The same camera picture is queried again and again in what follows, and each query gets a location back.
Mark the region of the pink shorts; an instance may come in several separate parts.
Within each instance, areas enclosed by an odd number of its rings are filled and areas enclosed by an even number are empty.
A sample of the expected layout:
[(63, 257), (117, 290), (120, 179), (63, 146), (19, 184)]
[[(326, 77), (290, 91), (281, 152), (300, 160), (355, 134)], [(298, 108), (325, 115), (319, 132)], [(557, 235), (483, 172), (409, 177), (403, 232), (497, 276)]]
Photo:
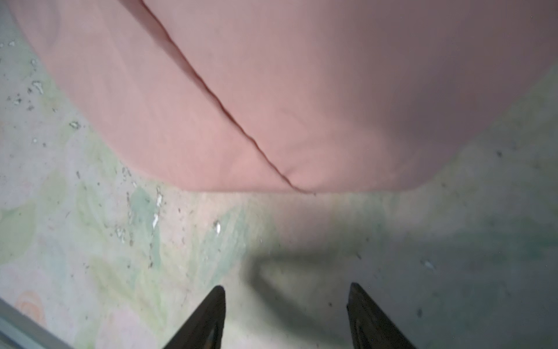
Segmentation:
[(9, 1), (124, 162), (185, 190), (403, 190), (557, 60), (556, 1)]

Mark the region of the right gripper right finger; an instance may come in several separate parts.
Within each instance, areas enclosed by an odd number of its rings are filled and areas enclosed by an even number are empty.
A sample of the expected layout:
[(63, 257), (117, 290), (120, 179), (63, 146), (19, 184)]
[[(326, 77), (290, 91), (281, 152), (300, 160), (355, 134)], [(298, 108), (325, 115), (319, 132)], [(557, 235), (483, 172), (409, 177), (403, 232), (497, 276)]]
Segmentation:
[(416, 349), (356, 282), (350, 285), (347, 313), (354, 349)]

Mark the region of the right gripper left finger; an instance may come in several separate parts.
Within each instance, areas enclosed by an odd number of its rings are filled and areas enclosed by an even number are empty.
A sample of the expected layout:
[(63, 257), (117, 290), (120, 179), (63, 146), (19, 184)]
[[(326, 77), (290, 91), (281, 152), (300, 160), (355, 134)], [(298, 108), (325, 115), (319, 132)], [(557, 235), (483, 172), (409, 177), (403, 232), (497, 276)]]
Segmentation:
[(164, 349), (220, 349), (226, 317), (223, 286), (215, 286)]

